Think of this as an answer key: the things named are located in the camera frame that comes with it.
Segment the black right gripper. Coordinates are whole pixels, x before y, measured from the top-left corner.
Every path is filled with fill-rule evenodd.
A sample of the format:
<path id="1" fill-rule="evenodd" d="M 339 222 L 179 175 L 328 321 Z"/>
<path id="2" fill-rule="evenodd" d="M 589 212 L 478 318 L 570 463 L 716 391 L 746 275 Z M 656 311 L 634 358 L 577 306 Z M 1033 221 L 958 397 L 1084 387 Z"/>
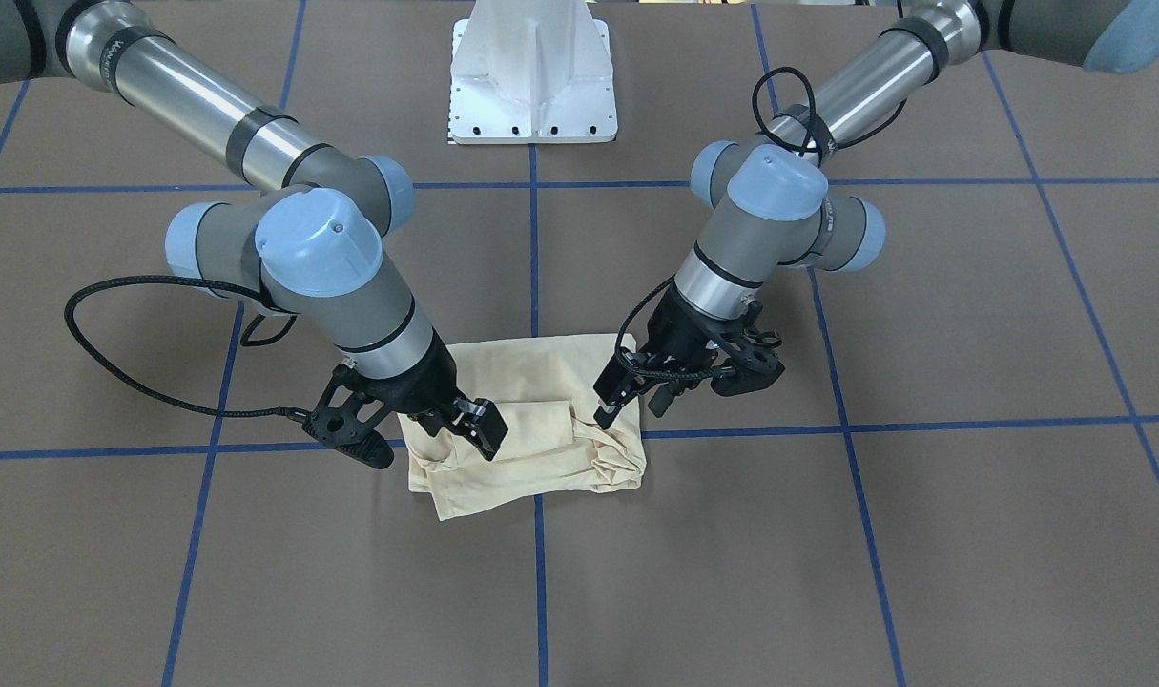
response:
<path id="1" fill-rule="evenodd" d="M 461 397 L 454 360 L 439 335 L 433 335 L 422 359 L 396 377 L 362 377 L 362 392 L 414 421 L 427 419 L 427 434 L 443 429 L 471 443 L 484 461 L 493 462 L 506 439 L 506 421 L 489 399 Z"/>

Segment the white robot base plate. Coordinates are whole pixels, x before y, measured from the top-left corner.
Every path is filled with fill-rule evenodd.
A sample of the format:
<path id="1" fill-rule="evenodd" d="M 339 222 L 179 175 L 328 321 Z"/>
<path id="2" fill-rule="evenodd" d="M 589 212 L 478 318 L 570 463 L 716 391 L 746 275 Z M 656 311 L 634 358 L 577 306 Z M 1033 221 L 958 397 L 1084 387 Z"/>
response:
<path id="1" fill-rule="evenodd" d="M 586 1 L 478 1 L 454 22 L 449 142 L 600 144 L 618 127 L 608 25 Z"/>

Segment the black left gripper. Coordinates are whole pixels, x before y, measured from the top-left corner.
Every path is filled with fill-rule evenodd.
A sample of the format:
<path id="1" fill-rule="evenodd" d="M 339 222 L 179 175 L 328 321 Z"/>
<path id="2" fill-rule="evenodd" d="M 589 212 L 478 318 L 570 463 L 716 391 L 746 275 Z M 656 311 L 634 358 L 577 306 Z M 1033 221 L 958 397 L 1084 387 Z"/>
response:
<path id="1" fill-rule="evenodd" d="M 662 297 L 646 326 L 646 343 L 634 353 L 614 353 L 593 383 L 598 397 L 593 421 L 602 429 L 612 427 L 624 407 L 648 390 L 654 390 L 648 403 L 653 417 L 665 416 L 676 397 L 693 390 L 702 380 L 710 382 L 717 375 L 717 367 L 726 361 L 726 355 L 710 341 L 710 335 L 719 322 L 728 319 L 710 317 L 693 308 L 675 285 L 653 288 L 630 310 L 627 321 L 630 322 L 657 293 Z M 736 306 L 739 316 L 750 300 L 756 299 L 749 295 Z"/>

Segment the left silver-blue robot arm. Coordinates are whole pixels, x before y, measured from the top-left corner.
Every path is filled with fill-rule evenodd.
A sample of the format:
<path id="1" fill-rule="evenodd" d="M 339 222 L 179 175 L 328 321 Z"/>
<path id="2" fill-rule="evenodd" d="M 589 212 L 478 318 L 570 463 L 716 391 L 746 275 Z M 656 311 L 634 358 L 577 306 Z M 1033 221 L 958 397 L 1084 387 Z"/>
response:
<path id="1" fill-rule="evenodd" d="M 759 330 L 757 293 L 777 268 L 859 271 L 883 248 L 887 226 L 872 203 L 829 191 L 822 165 L 880 134 L 914 92 L 985 51 L 1136 73 L 1159 57 L 1159 1 L 918 1 L 826 83 L 801 76 L 804 98 L 756 134 L 713 142 L 697 156 L 690 190 L 710 220 L 670 278 L 636 349 L 615 343 L 593 383 L 593 412 L 610 427 L 648 396 L 653 416 L 710 383 L 731 397 L 783 374 L 777 332 Z"/>

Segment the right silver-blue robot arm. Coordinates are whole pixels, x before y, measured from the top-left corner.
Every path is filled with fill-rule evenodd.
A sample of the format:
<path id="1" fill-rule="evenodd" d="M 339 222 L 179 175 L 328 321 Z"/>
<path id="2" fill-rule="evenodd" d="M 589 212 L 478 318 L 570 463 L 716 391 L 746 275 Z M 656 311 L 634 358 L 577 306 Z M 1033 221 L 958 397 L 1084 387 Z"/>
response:
<path id="1" fill-rule="evenodd" d="M 256 188 L 248 203 L 203 200 L 166 231 L 169 277 L 125 277 L 71 295 L 64 319 L 79 346 L 137 387 L 76 324 L 88 295 L 126 285 L 192 286 L 257 306 L 261 316 L 305 319 L 338 349 L 316 405 L 268 407 L 305 434 L 374 468 L 391 448 L 389 414 L 469 441 L 491 460 L 506 438 L 500 408 L 468 397 L 444 341 L 384 251 L 408 222 L 415 191 L 384 156 L 352 158 L 309 134 L 278 105 L 245 92 L 178 47 L 130 1 L 0 1 L 0 85 L 72 78 L 150 114 Z"/>

